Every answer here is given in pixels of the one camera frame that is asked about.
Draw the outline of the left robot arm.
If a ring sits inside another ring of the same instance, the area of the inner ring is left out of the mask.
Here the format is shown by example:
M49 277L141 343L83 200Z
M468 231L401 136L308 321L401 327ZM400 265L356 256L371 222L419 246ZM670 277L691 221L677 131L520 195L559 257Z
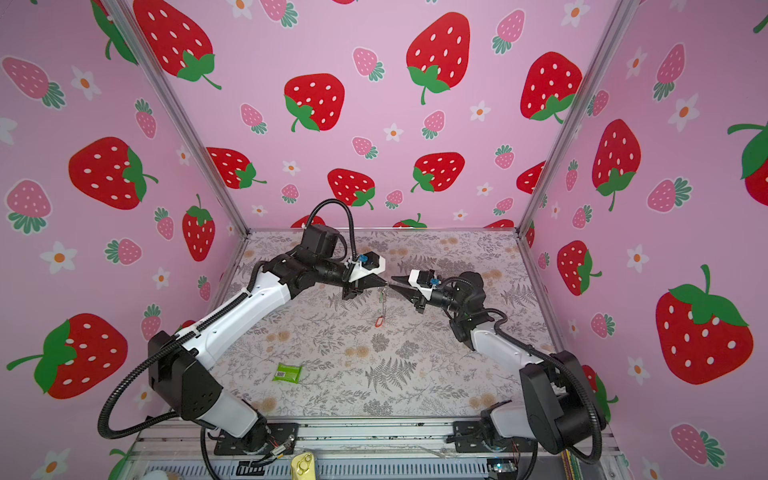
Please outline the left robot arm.
M383 256L356 248L353 235L343 237L329 226L307 223L298 246L253 268L248 283L205 318L174 335L156 334L148 357L120 381L98 416L105 439L139 433L158 423L181 418L206 430L218 429L245 452L270 442L266 418L248 402L227 391L212 375L218 360L243 335L273 311L317 284L339 287L345 300L367 289L386 286ZM115 430L111 414L120 397L142 374L169 410L140 424Z

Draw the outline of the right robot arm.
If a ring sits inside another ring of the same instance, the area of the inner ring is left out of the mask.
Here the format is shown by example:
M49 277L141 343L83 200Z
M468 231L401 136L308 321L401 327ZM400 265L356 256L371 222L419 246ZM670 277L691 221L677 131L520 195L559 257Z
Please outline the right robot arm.
M607 420L581 363L568 351L546 353L507 333L509 317L485 305L480 274L440 278L432 270L413 270L394 276L390 287L420 313L428 306L441 309L457 341L519 374L523 404L499 402L481 413L474 436L488 449L526 439L549 453L568 451L585 464L598 463Z

